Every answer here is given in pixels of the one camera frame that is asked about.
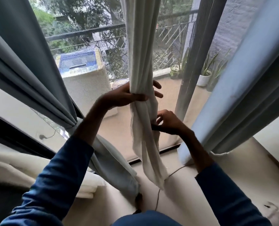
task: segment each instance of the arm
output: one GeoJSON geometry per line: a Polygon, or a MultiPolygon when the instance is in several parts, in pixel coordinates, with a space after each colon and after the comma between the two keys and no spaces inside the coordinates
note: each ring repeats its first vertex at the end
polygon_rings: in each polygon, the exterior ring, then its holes
{"type": "Polygon", "coordinates": [[[203,149],[192,130],[171,111],[159,111],[158,117],[152,129],[179,135],[185,142],[198,171],[196,180],[221,226],[271,225],[203,149]]]}
{"type": "Polygon", "coordinates": [[[134,101],[146,101],[142,94],[130,94],[129,83],[102,95],[92,106],[75,133],[51,159],[32,185],[23,194],[23,203],[13,209],[0,225],[62,225],[84,179],[89,160],[94,152],[91,147],[106,112],[115,106],[134,101]]]}

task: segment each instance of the hand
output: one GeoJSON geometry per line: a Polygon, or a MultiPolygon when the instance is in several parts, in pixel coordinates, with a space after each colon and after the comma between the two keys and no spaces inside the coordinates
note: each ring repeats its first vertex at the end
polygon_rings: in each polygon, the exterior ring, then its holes
{"type": "Polygon", "coordinates": [[[157,118],[156,124],[151,124],[152,130],[179,136],[182,135],[183,132],[190,131],[172,111],[166,109],[158,111],[157,118]]]}
{"type": "MultiPolygon", "coordinates": [[[[155,80],[153,80],[153,86],[157,89],[161,89],[161,85],[155,80]]],[[[159,98],[163,98],[164,96],[158,91],[154,91],[154,94],[159,98]]],[[[135,101],[144,102],[148,100],[148,96],[145,94],[130,93],[130,84],[127,82],[121,87],[105,93],[100,99],[103,101],[104,105],[108,106],[108,109],[111,109],[113,107],[125,106],[135,101]]]]}

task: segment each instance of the blue shirt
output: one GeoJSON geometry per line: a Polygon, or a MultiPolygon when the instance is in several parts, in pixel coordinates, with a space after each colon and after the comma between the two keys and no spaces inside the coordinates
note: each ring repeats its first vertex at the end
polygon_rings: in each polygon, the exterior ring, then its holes
{"type": "MultiPolygon", "coordinates": [[[[70,137],[23,194],[23,203],[13,209],[2,226],[59,225],[68,213],[84,179],[93,148],[86,142],[70,137]]],[[[196,177],[221,226],[271,225],[251,200],[214,163],[196,177]]],[[[147,211],[119,218],[113,226],[179,226],[170,217],[147,211]]]]}

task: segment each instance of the metal railing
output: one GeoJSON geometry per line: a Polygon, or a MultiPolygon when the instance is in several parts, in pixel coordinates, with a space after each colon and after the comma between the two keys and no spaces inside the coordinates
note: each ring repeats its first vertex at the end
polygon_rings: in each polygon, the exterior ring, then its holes
{"type": "MultiPolygon", "coordinates": [[[[158,17],[153,46],[153,70],[168,68],[172,65],[181,63],[185,40],[189,33],[188,26],[191,24],[192,30],[190,36],[192,36],[195,25],[194,15],[196,13],[197,11],[187,11],[158,17]],[[176,20],[184,15],[189,15],[189,20],[187,22],[180,23],[176,20]],[[171,26],[162,26],[167,24],[166,20],[168,19],[174,19],[177,23],[171,26]]],[[[48,36],[46,40],[47,42],[51,42],[56,40],[68,40],[71,38],[81,38],[78,41],[83,41],[83,43],[51,49],[52,53],[59,54],[66,53],[67,50],[77,51],[98,47],[106,65],[109,78],[115,80],[128,77],[128,49],[125,24],[103,26],[78,32],[48,36]]]]}

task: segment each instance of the floor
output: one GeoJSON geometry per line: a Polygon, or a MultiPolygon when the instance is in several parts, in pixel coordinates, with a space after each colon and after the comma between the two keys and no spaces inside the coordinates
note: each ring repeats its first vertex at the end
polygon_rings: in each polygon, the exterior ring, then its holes
{"type": "MultiPolygon", "coordinates": [[[[182,165],[176,150],[161,156],[168,172],[182,165]]],[[[279,168],[265,149],[251,138],[232,152],[215,160],[260,209],[267,201],[279,204],[279,168]]],[[[145,209],[155,209],[159,189],[143,173],[141,163],[133,166],[138,173],[145,209]]],[[[160,192],[157,211],[182,225],[219,225],[200,187],[194,167],[185,167],[168,178],[160,192]]],[[[63,220],[65,226],[109,226],[119,217],[134,212],[134,207],[110,185],[99,187],[93,199],[76,199],[63,220]]]]}
{"type": "MultiPolygon", "coordinates": [[[[163,98],[158,98],[158,110],[175,110],[181,79],[172,80],[169,77],[157,80],[162,89],[163,98]]],[[[203,105],[207,101],[210,92],[201,87],[196,87],[184,123],[192,126],[203,105]]],[[[118,114],[104,118],[99,129],[99,134],[111,142],[125,157],[126,160],[136,158],[132,150],[132,137],[130,128],[131,112],[129,106],[119,107],[118,114]]],[[[164,149],[178,143],[177,138],[169,138],[169,134],[161,133],[159,148],[164,149]]]]}

